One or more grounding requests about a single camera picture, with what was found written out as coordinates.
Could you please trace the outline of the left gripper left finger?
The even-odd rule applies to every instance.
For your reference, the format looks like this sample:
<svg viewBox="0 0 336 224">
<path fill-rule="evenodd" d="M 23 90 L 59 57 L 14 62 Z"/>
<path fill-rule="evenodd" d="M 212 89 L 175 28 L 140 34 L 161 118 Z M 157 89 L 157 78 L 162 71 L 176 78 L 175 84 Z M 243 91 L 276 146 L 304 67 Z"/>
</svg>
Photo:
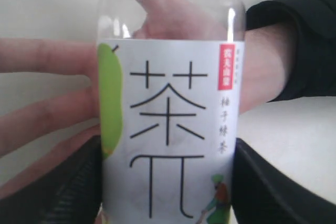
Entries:
<svg viewBox="0 0 336 224">
<path fill-rule="evenodd" d="M 94 223 L 102 201 L 102 154 L 92 137 L 49 173 L 1 200 L 1 223 Z"/>
</svg>

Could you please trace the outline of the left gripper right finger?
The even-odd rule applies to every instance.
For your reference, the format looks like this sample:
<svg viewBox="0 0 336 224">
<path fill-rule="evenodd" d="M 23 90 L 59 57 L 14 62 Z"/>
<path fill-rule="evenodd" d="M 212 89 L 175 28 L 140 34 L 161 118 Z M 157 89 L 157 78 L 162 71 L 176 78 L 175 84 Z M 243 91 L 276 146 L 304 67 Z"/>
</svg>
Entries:
<svg viewBox="0 0 336 224">
<path fill-rule="evenodd" d="M 335 223 L 335 204 L 280 172 L 237 138 L 232 206 L 238 223 Z"/>
</svg>

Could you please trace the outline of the black sleeved forearm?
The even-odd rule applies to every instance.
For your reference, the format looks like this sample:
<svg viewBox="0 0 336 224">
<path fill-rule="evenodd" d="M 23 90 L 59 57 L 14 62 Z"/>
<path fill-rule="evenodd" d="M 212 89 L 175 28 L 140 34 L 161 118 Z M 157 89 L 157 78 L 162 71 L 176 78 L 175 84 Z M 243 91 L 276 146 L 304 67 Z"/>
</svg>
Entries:
<svg viewBox="0 0 336 224">
<path fill-rule="evenodd" d="M 268 0 L 246 13 L 240 111 L 335 96 L 335 0 Z"/>
</svg>

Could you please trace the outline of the person's open hand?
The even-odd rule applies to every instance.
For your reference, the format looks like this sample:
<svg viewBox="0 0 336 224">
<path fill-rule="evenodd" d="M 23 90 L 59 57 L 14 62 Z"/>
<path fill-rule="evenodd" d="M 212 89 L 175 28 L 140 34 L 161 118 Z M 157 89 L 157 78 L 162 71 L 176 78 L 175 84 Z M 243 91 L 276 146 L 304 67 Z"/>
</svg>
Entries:
<svg viewBox="0 0 336 224">
<path fill-rule="evenodd" d="M 94 136 L 101 140 L 97 41 L 94 44 L 39 39 L 1 39 L 1 72 L 83 75 L 91 86 L 39 101 L 1 117 L 1 155 L 12 153 L 48 133 L 98 118 L 96 126 L 65 140 L 1 186 L 1 200 L 49 173 Z M 103 200 L 103 155 L 102 155 Z M 102 222 L 102 201 L 94 223 Z"/>
</svg>

